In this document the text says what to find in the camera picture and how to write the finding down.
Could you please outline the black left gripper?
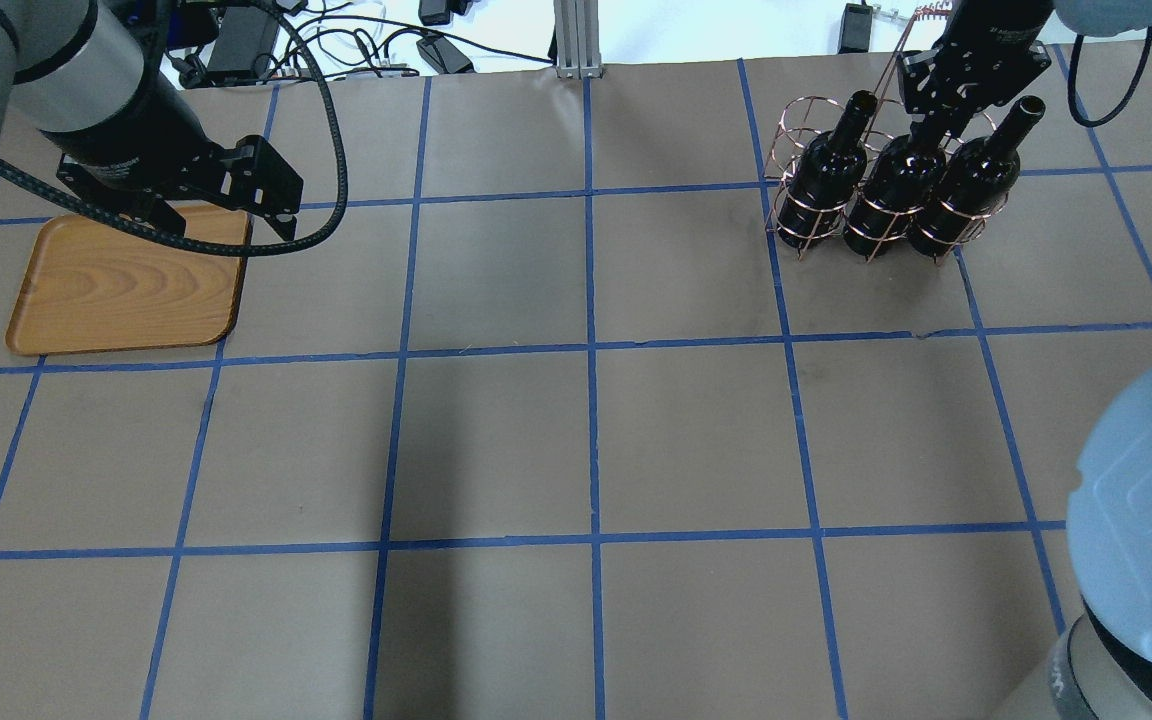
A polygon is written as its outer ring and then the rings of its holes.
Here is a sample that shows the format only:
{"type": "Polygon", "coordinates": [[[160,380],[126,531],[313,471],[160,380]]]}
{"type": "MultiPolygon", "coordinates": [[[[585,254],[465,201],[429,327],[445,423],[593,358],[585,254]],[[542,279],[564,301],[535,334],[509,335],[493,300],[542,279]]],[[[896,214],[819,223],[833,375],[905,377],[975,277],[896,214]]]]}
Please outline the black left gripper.
{"type": "Polygon", "coordinates": [[[247,211],[268,223],[279,241],[296,241],[303,179],[265,138],[243,137],[233,149],[205,143],[185,158],[150,164],[146,156],[109,167],[88,167],[61,156],[58,179],[79,199],[174,236],[187,223],[174,202],[200,200],[247,211]]]}

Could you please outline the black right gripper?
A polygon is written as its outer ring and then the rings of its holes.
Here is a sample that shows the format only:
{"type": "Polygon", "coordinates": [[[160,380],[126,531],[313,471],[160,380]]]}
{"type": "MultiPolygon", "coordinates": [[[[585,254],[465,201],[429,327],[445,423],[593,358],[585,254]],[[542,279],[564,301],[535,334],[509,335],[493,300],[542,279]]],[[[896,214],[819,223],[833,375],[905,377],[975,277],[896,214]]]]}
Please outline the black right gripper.
{"type": "Polygon", "coordinates": [[[986,36],[937,41],[932,50],[902,51],[899,96],[911,126],[911,150],[933,152],[945,126],[967,126],[990,106],[1010,103],[1043,71],[1051,58],[1043,41],[1025,47],[996,44],[986,36]]]}

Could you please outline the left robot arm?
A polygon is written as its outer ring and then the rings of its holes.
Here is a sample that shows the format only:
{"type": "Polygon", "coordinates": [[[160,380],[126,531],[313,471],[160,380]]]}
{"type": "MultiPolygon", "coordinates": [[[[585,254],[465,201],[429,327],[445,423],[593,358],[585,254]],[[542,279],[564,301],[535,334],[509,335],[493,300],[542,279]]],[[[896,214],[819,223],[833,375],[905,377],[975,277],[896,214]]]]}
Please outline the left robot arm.
{"type": "Polygon", "coordinates": [[[189,252],[255,258],[294,240],[302,179],[259,136],[211,141],[164,76],[172,3],[152,6],[141,35],[104,1],[0,1],[0,181],[189,252]],[[247,211],[273,247],[192,240],[179,200],[247,211]]]}

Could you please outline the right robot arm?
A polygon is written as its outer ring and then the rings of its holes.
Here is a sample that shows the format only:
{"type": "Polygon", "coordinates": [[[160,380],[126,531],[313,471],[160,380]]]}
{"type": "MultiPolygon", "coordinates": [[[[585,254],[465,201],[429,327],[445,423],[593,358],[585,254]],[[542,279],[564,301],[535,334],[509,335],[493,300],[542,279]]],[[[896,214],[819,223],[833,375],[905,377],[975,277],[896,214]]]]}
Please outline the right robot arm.
{"type": "MultiPolygon", "coordinates": [[[[1038,37],[1058,17],[1083,44],[1143,29],[1152,1],[955,1],[945,32],[901,61],[901,99],[924,124],[963,132],[990,105],[1011,109],[986,138],[952,156],[910,242],[941,258],[984,223],[1010,190],[987,179],[1015,162],[1044,114],[1025,88],[1049,65],[1038,37]]],[[[1152,719],[1152,369],[1126,387],[1076,461],[1066,541],[1083,614],[995,710],[996,719],[1152,719]]]]}

